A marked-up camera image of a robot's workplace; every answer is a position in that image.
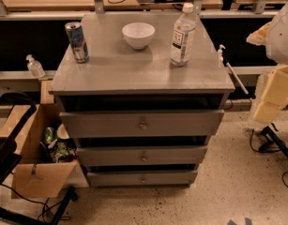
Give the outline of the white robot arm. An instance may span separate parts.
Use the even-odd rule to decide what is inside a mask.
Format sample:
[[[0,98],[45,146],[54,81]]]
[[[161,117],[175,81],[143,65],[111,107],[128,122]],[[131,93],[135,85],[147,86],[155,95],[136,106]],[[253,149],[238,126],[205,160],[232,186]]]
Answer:
[[[272,19],[266,33],[266,56],[278,65],[268,73],[252,119],[271,123],[288,105],[288,2]]]

